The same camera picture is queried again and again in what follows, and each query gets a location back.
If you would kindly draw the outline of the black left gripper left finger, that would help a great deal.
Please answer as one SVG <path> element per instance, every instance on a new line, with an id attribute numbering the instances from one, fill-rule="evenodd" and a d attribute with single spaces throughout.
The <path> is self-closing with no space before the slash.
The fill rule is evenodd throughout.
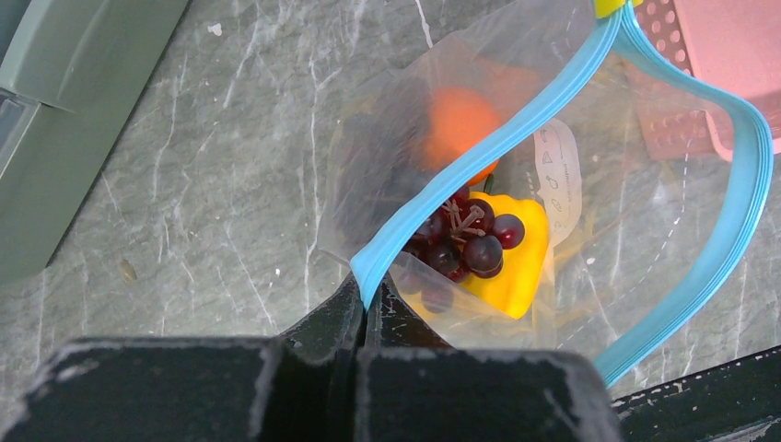
<path id="1" fill-rule="evenodd" d="M 345 441 L 356 280 L 272 337 L 94 337 L 38 370 L 5 441 Z"/>

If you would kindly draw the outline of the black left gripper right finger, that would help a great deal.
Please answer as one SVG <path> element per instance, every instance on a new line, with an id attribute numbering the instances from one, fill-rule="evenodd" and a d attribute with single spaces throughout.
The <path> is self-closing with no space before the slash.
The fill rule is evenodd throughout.
<path id="1" fill-rule="evenodd" d="M 358 441 L 619 441 L 595 367 L 548 350 L 459 350 L 379 286 L 356 356 Z"/>

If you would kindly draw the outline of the yellow bell pepper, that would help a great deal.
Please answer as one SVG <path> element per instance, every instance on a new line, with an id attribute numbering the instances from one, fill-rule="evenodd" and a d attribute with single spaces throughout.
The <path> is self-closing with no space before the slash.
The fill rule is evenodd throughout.
<path id="1" fill-rule="evenodd" d="M 487 201 L 497 215 L 511 214 L 524 224 L 520 244 L 503 252 L 501 272 L 489 279 L 468 276 L 460 286 L 493 308 L 518 320 L 529 310 L 541 279 L 549 245 L 549 223 L 543 206 L 532 199 L 472 191 L 471 197 Z"/>

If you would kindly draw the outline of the dark purple grape bunch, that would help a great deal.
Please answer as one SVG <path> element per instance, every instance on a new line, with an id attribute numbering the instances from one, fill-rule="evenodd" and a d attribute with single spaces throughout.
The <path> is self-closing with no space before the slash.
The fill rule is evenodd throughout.
<path id="1" fill-rule="evenodd" d="M 402 295 L 426 315 L 472 312 L 508 317 L 460 283 L 470 275 L 498 275 L 503 252 L 520 244 L 525 227 L 515 215 L 497 215 L 471 192 L 461 188 L 427 218 L 404 246 L 394 270 Z"/>

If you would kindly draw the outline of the clear zip top bag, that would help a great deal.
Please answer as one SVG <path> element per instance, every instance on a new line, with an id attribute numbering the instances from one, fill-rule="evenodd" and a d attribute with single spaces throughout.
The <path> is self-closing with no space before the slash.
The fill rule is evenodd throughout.
<path id="1" fill-rule="evenodd" d="M 318 245 L 351 268 L 365 305 L 389 279 L 454 346 L 578 352 L 611 385 L 716 293 L 764 211 L 772 132 L 749 101 L 662 57 L 635 18 L 642 2 L 511 1 L 353 94 L 332 138 Z M 659 102 L 723 110 L 732 159 L 651 158 L 629 65 L 680 93 Z M 432 170 L 423 144 L 440 87 L 477 91 L 504 123 Z M 518 320 L 426 315 L 393 278 L 407 242 L 463 187 L 545 210 L 541 279 Z"/>

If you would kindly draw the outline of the orange fruit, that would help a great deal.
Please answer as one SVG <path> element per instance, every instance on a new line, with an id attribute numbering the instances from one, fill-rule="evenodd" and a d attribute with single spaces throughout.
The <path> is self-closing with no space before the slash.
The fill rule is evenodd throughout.
<path id="1" fill-rule="evenodd" d="M 466 87 L 437 88 L 428 117 L 423 165 L 432 170 L 443 169 L 504 123 L 488 99 Z"/>

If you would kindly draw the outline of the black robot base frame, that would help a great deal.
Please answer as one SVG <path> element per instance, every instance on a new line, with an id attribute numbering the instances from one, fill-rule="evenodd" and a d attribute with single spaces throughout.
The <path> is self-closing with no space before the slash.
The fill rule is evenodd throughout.
<path id="1" fill-rule="evenodd" d="M 778 441 L 780 347 L 613 402 L 626 441 Z"/>

